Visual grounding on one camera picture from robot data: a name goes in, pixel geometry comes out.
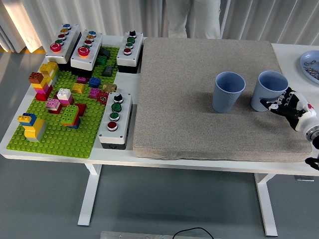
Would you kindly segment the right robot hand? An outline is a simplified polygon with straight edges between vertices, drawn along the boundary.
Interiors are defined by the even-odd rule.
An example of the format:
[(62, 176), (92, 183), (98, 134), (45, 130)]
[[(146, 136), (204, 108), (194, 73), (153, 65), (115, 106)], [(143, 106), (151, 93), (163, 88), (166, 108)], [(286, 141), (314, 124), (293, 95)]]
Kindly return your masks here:
[(302, 94), (290, 87), (274, 102), (261, 99), (260, 103), (270, 112), (285, 117), (295, 131), (308, 131), (319, 125), (319, 119), (313, 106)]

